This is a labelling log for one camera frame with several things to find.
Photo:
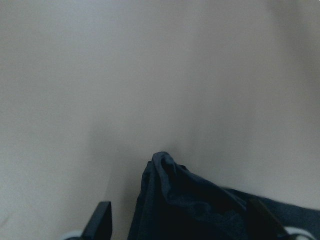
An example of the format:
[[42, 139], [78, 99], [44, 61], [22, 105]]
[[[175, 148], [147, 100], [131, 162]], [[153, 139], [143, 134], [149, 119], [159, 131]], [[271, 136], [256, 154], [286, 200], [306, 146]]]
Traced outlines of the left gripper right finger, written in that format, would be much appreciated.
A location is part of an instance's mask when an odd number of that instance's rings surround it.
[[290, 235], [280, 221], [257, 199], [247, 201], [246, 220], [250, 240], [290, 239]]

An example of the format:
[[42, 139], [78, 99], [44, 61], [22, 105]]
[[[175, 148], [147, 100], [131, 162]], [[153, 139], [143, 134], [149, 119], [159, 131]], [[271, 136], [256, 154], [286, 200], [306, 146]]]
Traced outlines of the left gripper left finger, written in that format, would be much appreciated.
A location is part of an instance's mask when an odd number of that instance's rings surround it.
[[95, 208], [82, 234], [82, 240], [110, 240], [113, 232], [112, 204], [101, 201]]

